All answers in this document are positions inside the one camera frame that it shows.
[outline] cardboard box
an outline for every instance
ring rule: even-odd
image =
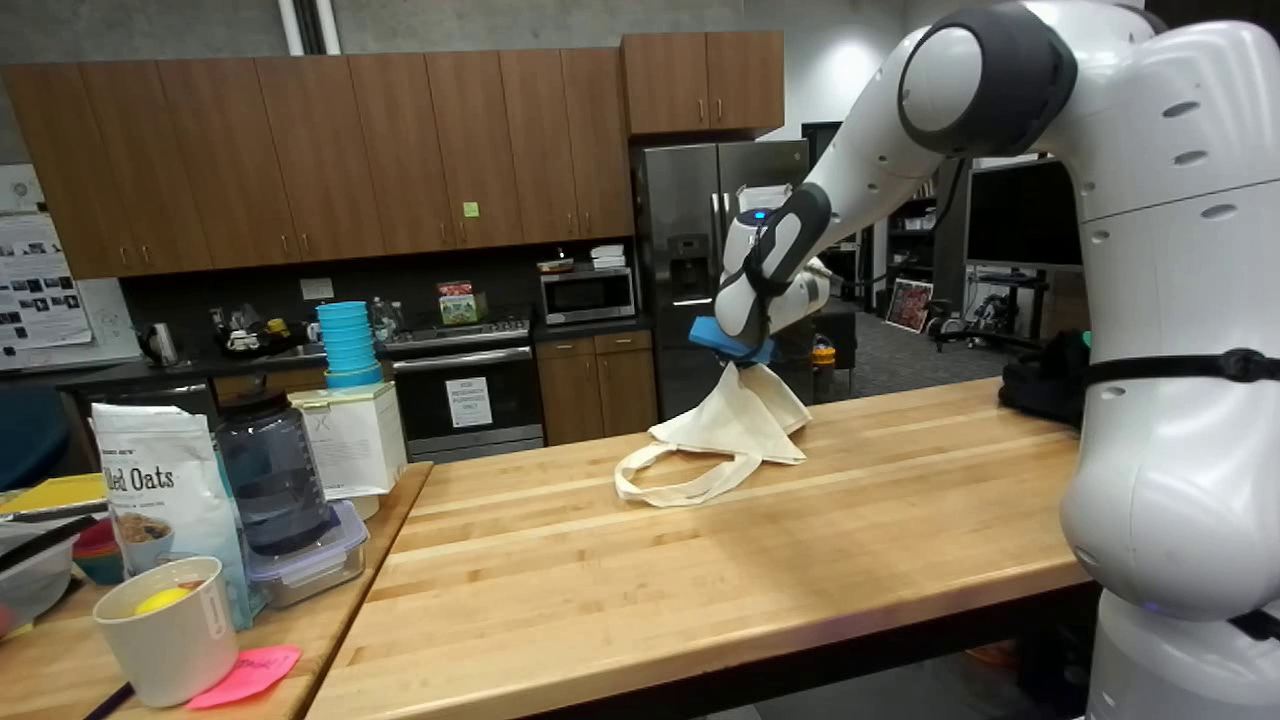
[[[289,393],[304,415],[324,500],[389,497],[402,460],[397,380],[368,388]]]

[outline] microwave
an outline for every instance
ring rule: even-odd
[[[543,324],[590,324],[638,315],[635,271],[633,270],[574,270],[561,278],[538,278]]]

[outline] upper cabinet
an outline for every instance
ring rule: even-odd
[[[520,242],[633,235],[615,53],[502,53]]]
[[[564,63],[570,179],[582,211],[581,235],[633,235],[633,157],[622,56],[574,48]]]
[[[257,59],[294,256],[381,256],[381,211],[345,59]]]
[[[441,53],[426,63],[456,249],[520,235],[517,166],[497,53]]]
[[[162,81],[169,108],[142,127],[177,136],[169,183],[191,192],[204,228],[204,235],[172,235],[177,256],[153,271],[250,270],[304,256],[284,209],[284,177],[257,59],[153,69]]]
[[[346,56],[381,249],[448,249],[448,183],[426,56]]]
[[[26,157],[41,169],[41,187],[50,209],[60,244],[75,278],[109,278],[142,270],[131,251],[131,233],[120,220],[120,187],[102,183],[109,166],[100,127],[87,108],[79,63],[5,69]]]
[[[633,136],[769,134],[785,125],[779,31],[622,37]]]
[[[75,278],[633,235],[615,48],[5,69]]]

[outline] kitchen cabinet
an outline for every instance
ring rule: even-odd
[[[582,235],[633,235],[633,157],[622,56],[615,48],[574,48],[564,63],[570,179]]]
[[[75,278],[633,235],[615,48],[5,69]]]
[[[638,31],[622,37],[626,127],[769,134],[785,125],[779,31]]]
[[[10,63],[5,90],[75,278],[140,270],[79,63]]]
[[[169,120],[161,63],[85,63],[87,104],[102,139],[100,183],[120,187],[131,256],[120,271],[179,271],[214,264],[191,183],[184,183],[179,134]]]
[[[520,235],[520,197],[497,53],[436,53],[426,63],[448,177],[448,249],[493,249]]]
[[[284,204],[284,177],[258,92],[257,59],[184,59],[157,63],[169,98],[169,118],[142,127],[172,125],[177,166],[172,183],[191,192],[204,235],[213,244],[199,270],[257,270],[304,261]]]
[[[299,261],[381,256],[373,169],[345,59],[257,59]]]
[[[376,249],[389,256],[448,249],[448,183],[426,63],[426,56],[346,56],[381,218]]]
[[[538,341],[534,371],[546,444],[643,432],[657,422],[649,330]]]
[[[520,242],[633,235],[619,56],[499,53]]]

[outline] stainless steel refrigerator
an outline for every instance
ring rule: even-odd
[[[689,324],[713,311],[734,192],[799,183],[803,171],[803,139],[662,146],[635,152],[635,220],[658,415],[701,404],[721,375],[716,358],[689,343]]]

